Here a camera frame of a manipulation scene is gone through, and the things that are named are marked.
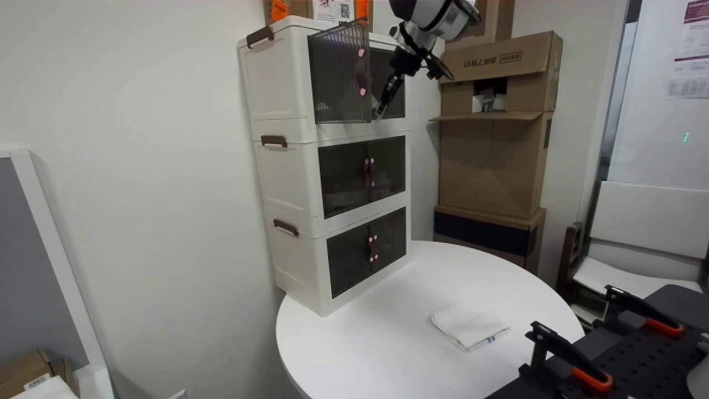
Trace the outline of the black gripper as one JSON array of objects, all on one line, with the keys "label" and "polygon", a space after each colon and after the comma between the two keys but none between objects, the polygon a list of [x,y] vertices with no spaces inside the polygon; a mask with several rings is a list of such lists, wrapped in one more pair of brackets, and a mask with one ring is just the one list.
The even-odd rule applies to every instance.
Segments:
[{"label": "black gripper", "polygon": [[426,31],[415,23],[398,23],[389,28],[397,39],[397,49],[389,57],[389,75],[381,96],[375,100],[375,116],[381,117],[397,97],[406,78],[417,75],[420,67],[427,67],[430,80],[450,78],[451,71],[445,62],[431,54],[434,44],[442,39],[441,31]]}]

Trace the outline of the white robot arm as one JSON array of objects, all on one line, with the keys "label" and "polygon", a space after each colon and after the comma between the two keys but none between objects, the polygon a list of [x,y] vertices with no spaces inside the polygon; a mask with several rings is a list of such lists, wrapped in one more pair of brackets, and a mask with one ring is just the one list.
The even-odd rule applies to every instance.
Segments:
[{"label": "white robot arm", "polygon": [[431,54],[439,39],[451,41],[467,27],[480,23],[476,0],[387,0],[398,24],[389,28],[397,49],[389,57],[389,75],[375,100],[371,116],[381,117],[406,78],[427,69],[430,80],[451,78],[445,62]]}]

